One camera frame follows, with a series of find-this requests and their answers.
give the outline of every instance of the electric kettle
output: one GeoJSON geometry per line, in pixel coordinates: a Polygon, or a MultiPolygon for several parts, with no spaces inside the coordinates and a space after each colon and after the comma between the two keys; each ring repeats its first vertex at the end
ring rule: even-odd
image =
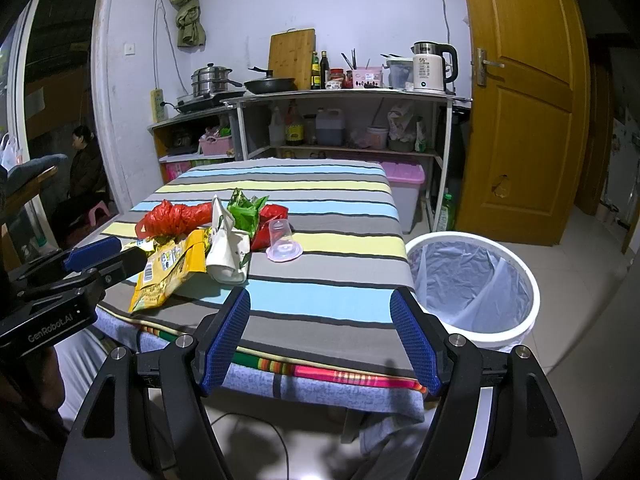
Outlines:
{"type": "Polygon", "coordinates": [[[444,92],[446,83],[458,77],[458,53],[449,44],[418,41],[411,47],[414,53],[414,90],[444,92]],[[443,54],[451,56],[451,75],[446,75],[443,54]]]}

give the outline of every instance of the trash can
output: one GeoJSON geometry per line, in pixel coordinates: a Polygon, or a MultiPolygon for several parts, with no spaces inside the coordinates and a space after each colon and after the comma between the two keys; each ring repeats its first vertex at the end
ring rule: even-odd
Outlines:
{"type": "Polygon", "coordinates": [[[438,232],[406,245],[418,303],[449,333],[480,348],[509,352],[540,309],[529,267],[506,247],[470,233],[438,232]]]}

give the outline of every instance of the pink storage box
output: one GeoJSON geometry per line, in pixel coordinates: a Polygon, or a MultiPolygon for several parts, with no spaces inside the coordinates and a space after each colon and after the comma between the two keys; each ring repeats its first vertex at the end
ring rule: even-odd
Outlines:
{"type": "Polygon", "coordinates": [[[203,155],[225,155],[233,146],[231,136],[208,137],[200,140],[200,151],[203,155]]]}
{"type": "Polygon", "coordinates": [[[166,171],[166,177],[169,180],[173,180],[174,178],[178,178],[181,174],[186,173],[191,169],[191,162],[189,160],[184,160],[182,162],[168,162],[164,165],[164,170],[166,171]]]}
{"type": "Polygon", "coordinates": [[[365,90],[367,88],[382,88],[381,66],[369,68],[358,68],[353,71],[353,88],[355,90],[365,90]]]}
{"type": "Polygon", "coordinates": [[[420,187],[424,183],[424,170],[420,164],[402,162],[382,162],[382,169],[391,186],[391,196],[398,210],[402,232],[409,233],[414,224],[420,187]]]}

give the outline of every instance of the pink stool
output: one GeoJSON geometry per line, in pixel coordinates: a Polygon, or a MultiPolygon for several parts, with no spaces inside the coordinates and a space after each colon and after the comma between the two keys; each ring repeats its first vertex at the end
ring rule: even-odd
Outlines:
{"type": "Polygon", "coordinates": [[[89,224],[91,227],[95,227],[97,222],[95,221],[95,213],[97,211],[102,211],[105,215],[109,216],[109,208],[107,205],[101,200],[94,207],[89,209],[87,216],[89,217],[89,224]]]}

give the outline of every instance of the yellow snack bag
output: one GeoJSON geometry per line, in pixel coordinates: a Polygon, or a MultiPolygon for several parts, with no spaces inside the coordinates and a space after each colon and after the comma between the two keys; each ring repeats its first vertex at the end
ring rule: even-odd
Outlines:
{"type": "Polygon", "coordinates": [[[205,243],[207,232],[192,231],[181,242],[171,241],[149,256],[146,267],[138,275],[129,312],[162,306],[194,272],[207,272],[205,243]]]}
{"type": "Polygon", "coordinates": [[[136,240],[135,242],[131,242],[130,244],[124,245],[122,247],[122,250],[125,251],[132,247],[138,247],[143,251],[145,251],[147,258],[156,252],[156,246],[152,238],[147,238],[146,240],[136,240]]]}

